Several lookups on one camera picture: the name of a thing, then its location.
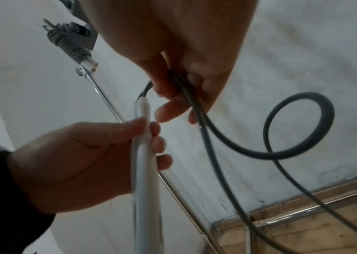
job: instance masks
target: wire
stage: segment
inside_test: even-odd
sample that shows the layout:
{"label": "wire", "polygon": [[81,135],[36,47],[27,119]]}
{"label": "wire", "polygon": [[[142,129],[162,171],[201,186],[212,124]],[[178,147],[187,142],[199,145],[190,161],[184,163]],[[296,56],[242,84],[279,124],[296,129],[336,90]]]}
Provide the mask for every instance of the wire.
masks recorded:
{"label": "wire", "polygon": [[[209,117],[203,111],[199,101],[194,97],[194,95],[192,93],[192,89],[191,89],[191,87],[192,87],[191,83],[189,83],[185,78],[181,77],[179,74],[175,73],[172,70],[169,70],[169,77],[177,86],[179,86],[184,97],[187,99],[187,101],[191,105],[191,107],[195,113],[197,122],[200,126],[201,136],[204,141],[205,148],[206,148],[208,157],[210,159],[210,162],[212,164],[213,170],[216,174],[216,177],[218,178],[220,184],[222,185],[224,192],[226,193],[227,197],[229,198],[229,200],[232,203],[233,207],[235,208],[236,212],[238,213],[240,218],[244,221],[244,223],[247,225],[247,227],[250,229],[250,231],[252,231],[261,240],[263,240],[265,243],[267,243],[271,247],[277,249],[278,251],[281,251],[285,254],[300,254],[299,252],[289,249],[286,246],[283,246],[283,245],[271,240],[270,238],[268,238],[250,220],[248,214],[242,209],[240,203],[238,202],[235,195],[233,194],[233,191],[231,190],[224,174],[222,173],[222,170],[221,170],[219,162],[217,160],[215,151],[213,149],[212,142],[210,140],[210,136],[208,134],[207,127],[209,127],[209,129],[212,131],[212,133],[221,142],[223,142],[226,146],[228,146],[232,150],[234,150],[242,155],[251,157],[251,158],[262,159],[262,160],[272,160],[273,163],[275,164],[275,166],[278,168],[278,170],[282,173],[282,175],[284,175],[284,177],[292,185],[294,185],[300,192],[302,192],[305,196],[310,198],[314,203],[319,205],[326,212],[331,214],[334,218],[339,220],[342,224],[346,225],[351,230],[353,230],[357,233],[356,225],[354,225],[349,220],[347,220],[345,217],[341,216],[340,214],[338,214],[337,212],[335,212],[334,210],[329,208],[327,205],[325,205],[323,202],[321,202],[319,199],[314,197],[309,191],[307,191],[295,179],[293,179],[288,174],[288,172],[286,172],[286,170],[282,167],[282,165],[278,162],[279,159],[287,159],[287,158],[295,157],[297,155],[300,155],[300,154],[308,151],[309,149],[313,148],[318,142],[320,142],[325,137],[325,135],[328,133],[329,129],[331,128],[332,123],[334,121],[334,117],[335,117],[334,106],[332,105],[331,101],[327,97],[325,97],[319,93],[315,93],[315,92],[305,92],[305,93],[295,94],[295,95],[290,96],[287,99],[283,100],[270,112],[267,119],[265,120],[265,124],[264,124],[264,128],[263,128],[263,139],[264,139],[264,144],[265,144],[266,150],[268,152],[253,151],[253,150],[244,148],[242,146],[239,146],[238,144],[229,140],[225,135],[223,135],[216,128],[216,126],[212,123],[212,121],[209,119]],[[152,86],[153,86],[152,82],[149,82],[139,97],[146,96],[147,92],[152,88]],[[299,144],[297,144],[291,148],[288,148],[286,150],[283,150],[283,151],[273,152],[273,150],[271,148],[271,144],[269,142],[269,127],[271,125],[272,120],[274,119],[275,115],[282,108],[284,108],[286,105],[288,105],[292,102],[295,102],[297,100],[303,100],[303,99],[312,100],[319,105],[319,107],[321,109],[321,117],[318,122],[318,125],[313,130],[313,132]]]}

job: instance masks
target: cable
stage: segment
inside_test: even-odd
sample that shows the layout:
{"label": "cable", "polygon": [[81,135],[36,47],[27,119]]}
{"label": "cable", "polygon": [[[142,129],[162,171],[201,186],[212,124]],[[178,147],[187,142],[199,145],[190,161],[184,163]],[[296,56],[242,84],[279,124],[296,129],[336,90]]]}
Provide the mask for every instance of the cable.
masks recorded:
{"label": "cable", "polygon": [[[199,101],[194,97],[193,93],[191,92],[191,83],[189,83],[186,79],[180,77],[177,73],[175,73],[172,70],[169,70],[169,77],[171,80],[179,86],[181,89],[181,92],[183,93],[184,97],[187,99],[189,104],[191,105],[195,117],[197,119],[197,122],[200,126],[200,132],[202,139],[205,144],[205,148],[208,154],[208,157],[210,159],[210,162],[212,164],[213,170],[216,174],[216,177],[218,178],[220,184],[222,185],[222,188],[224,192],[226,193],[227,197],[229,198],[230,202],[232,203],[233,207],[235,208],[236,212],[240,216],[240,218],[244,221],[244,223],[247,225],[247,227],[254,233],[256,234],[261,240],[263,240],[265,243],[270,245],[271,247],[277,249],[278,251],[281,251],[285,254],[300,254],[299,252],[289,249],[271,239],[269,239],[262,231],[260,231],[254,223],[250,220],[248,214],[241,208],[240,203],[236,199],[235,195],[233,194],[233,191],[231,190],[224,174],[222,173],[222,170],[220,168],[219,162],[217,160],[215,151],[212,146],[212,142],[210,140],[210,136],[208,134],[207,127],[212,131],[212,133],[221,141],[223,142],[226,146],[231,148],[232,150],[251,157],[255,159],[262,159],[262,160],[272,160],[275,166],[278,168],[278,170],[284,175],[284,177],[292,184],[294,185],[301,193],[303,193],[306,197],[310,198],[314,203],[319,205],[322,209],[324,209],[326,212],[331,214],[334,218],[339,220],[342,224],[346,225],[349,227],[351,230],[355,231],[357,233],[357,226],[351,223],[349,220],[347,220],[345,217],[341,216],[331,208],[329,208],[327,205],[325,205],[323,202],[321,202],[319,199],[314,197],[309,191],[307,191],[303,186],[301,186],[295,179],[293,179],[288,172],[282,167],[282,165],[278,162],[279,159],[287,159],[291,157],[295,157],[297,155],[300,155],[309,149],[313,148],[318,142],[322,140],[322,138],[325,137],[325,135],[328,133],[329,129],[332,126],[332,123],[334,121],[334,116],[335,116],[335,111],[334,111],[334,106],[332,105],[331,101],[315,92],[305,92],[305,93],[299,93],[295,94],[293,96],[288,97],[287,99],[283,100],[281,103],[279,103],[268,115],[267,119],[265,120],[264,128],[263,128],[263,139],[264,139],[264,144],[266,147],[266,150],[268,152],[260,152],[260,151],[253,151],[247,148],[244,148],[242,146],[239,146],[238,144],[234,143],[233,141],[229,140],[225,135],[223,135],[217,128],[216,126],[212,123],[212,121],[209,119],[209,117],[205,114],[203,111]],[[152,82],[149,82],[143,92],[140,94],[139,97],[146,96],[147,92],[152,88]],[[317,103],[321,109],[321,117],[318,122],[318,125],[316,128],[313,130],[313,132],[302,142],[299,144],[288,148],[283,151],[277,151],[273,152],[271,148],[271,144],[269,142],[269,127],[271,125],[272,120],[274,119],[275,115],[286,105],[295,102],[297,100],[312,100],[315,103]]]}

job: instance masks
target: dark sleeve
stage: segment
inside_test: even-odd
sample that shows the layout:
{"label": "dark sleeve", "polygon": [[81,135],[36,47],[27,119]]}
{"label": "dark sleeve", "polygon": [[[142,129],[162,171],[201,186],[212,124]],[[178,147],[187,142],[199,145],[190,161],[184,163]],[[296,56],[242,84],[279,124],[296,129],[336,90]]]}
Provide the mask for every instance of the dark sleeve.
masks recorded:
{"label": "dark sleeve", "polygon": [[9,154],[0,152],[0,254],[20,254],[50,227],[55,215],[37,211],[13,182]]}

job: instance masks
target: person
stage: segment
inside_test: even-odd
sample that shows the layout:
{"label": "person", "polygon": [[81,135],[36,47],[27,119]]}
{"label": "person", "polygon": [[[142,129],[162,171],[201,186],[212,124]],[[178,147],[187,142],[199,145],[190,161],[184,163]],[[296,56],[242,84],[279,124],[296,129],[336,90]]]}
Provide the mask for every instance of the person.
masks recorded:
{"label": "person", "polygon": [[[150,77],[168,102],[155,119],[189,109],[168,69],[185,76],[207,112],[224,88],[257,0],[80,0],[106,42]],[[196,123],[193,113],[189,122]],[[0,151],[0,253],[19,254],[50,227],[55,214],[130,193],[131,140],[146,128],[127,123],[76,123],[14,152]],[[163,153],[160,125],[150,124],[152,149]],[[172,165],[158,155],[158,169]]]}

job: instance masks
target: white cylindrical handle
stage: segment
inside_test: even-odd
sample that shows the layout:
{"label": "white cylindrical handle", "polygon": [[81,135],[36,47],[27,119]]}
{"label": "white cylindrical handle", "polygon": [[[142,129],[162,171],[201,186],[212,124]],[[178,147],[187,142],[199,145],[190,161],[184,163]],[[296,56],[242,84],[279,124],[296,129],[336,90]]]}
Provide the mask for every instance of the white cylindrical handle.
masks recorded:
{"label": "white cylindrical handle", "polygon": [[136,101],[135,117],[147,121],[145,131],[132,142],[135,253],[163,254],[158,164],[151,148],[150,106],[145,97]]}

